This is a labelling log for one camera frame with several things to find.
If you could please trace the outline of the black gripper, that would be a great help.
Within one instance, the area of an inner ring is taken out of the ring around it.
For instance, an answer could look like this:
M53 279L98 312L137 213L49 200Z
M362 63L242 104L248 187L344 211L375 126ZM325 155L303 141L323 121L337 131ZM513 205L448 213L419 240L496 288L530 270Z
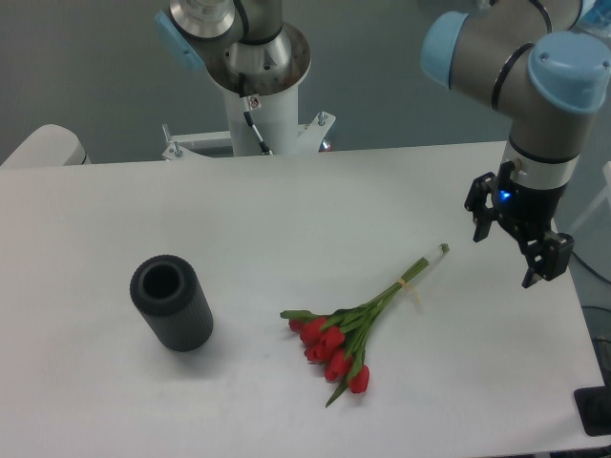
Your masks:
M494 222L518 242L527 261L522 287L529 288L540 280L552 281L562 275L574 248L574 239L565 233L548 231L566 185L553 189L532 189L511 180L495 185L496 176L489 172L477 177L470 187L464 207L472 214L474 242L489 236ZM488 198L495 189L495 208Z

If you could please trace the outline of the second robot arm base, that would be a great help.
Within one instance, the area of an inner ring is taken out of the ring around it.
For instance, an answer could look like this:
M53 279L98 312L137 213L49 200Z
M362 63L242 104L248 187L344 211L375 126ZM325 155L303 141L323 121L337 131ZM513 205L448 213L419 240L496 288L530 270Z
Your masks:
M281 1L171 1L155 24L181 65L240 96L279 94L310 68L309 44Z

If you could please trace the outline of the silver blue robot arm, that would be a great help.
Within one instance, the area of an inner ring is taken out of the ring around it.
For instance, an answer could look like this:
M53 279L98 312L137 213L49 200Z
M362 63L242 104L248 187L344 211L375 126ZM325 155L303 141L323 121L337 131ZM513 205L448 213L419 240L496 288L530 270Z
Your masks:
M589 1L494 1L479 15L449 11L421 49L425 75L508 116L496 172L465 200L482 241L497 223L527 262L523 286L562 275L573 238L552 221L610 82L610 51L574 32Z

